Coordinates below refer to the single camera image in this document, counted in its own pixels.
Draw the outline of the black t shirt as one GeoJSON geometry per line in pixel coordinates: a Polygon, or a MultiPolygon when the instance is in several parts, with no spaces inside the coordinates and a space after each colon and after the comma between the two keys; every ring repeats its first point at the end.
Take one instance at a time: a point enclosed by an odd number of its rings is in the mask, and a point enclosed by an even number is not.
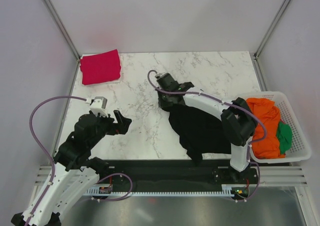
{"type": "Polygon", "coordinates": [[[223,126],[217,117],[194,107],[185,106],[181,95],[173,95],[175,101],[158,92],[159,107],[169,113],[168,121],[179,136],[180,145],[197,166],[203,154],[230,154],[231,143],[226,138],[223,126]]]}

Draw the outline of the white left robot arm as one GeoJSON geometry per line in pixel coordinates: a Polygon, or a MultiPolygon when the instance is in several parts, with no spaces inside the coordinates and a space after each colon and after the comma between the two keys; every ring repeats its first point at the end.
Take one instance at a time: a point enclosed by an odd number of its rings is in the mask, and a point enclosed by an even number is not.
{"type": "Polygon", "coordinates": [[[98,157],[91,158],[91,150],[106,135],[124,135],[132,120],[120,111],[109,114],[92,112],[80,116],[74,130],[63,142],[53,158],[51,172],[32,206],[15,214],[15,226],[59,226],[67,211],[96,183],[110,177],[109,164],[98,157]]]}

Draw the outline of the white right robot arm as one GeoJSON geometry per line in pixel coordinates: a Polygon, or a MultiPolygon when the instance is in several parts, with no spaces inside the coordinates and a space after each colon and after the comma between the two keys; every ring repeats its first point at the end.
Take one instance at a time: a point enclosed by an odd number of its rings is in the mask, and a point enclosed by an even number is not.
{"type": "Polygon", "coordinates": [[[191,82],[178,83],[169,73],[158,73],[155,79],[158,105],[169,113],[170,125],[192,161],[198,165],[206,153],[229,154],[229,177],[242,182],[258,124],[245,100],[219,99],[191,82]]]}

